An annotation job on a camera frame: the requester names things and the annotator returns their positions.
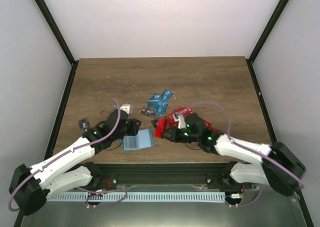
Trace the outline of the teal leather card holder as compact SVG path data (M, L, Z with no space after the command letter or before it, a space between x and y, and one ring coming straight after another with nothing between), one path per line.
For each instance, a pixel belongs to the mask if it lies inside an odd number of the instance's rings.
M139 130L137 135L126 135L122 141L124 152L139 151L153 147L154 140L150 128Z

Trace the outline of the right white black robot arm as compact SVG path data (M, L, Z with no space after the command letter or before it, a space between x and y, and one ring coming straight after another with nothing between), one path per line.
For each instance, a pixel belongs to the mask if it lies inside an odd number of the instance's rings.
M301 178L306 168L282 142L253 143L214 130L197 113L187 116L174 114L175 125L167 127L159 120L156 133L173 143L197 143L206 153L236 158L222 175L223 185L229 189L239 183L262 184L283 196L291 196L303 186Z

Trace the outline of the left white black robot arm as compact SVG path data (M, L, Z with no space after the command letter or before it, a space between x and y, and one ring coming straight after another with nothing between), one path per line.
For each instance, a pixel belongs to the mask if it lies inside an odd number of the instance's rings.
M19 165L8 188L8 209L29 216L60 193L78 188L99 192L110 189L110 184L103 183L99 167L86 160L107 150L113 142L136 136L140 126L140 120L116 109L105 121L86 130L73 144L52 157L30 167Z

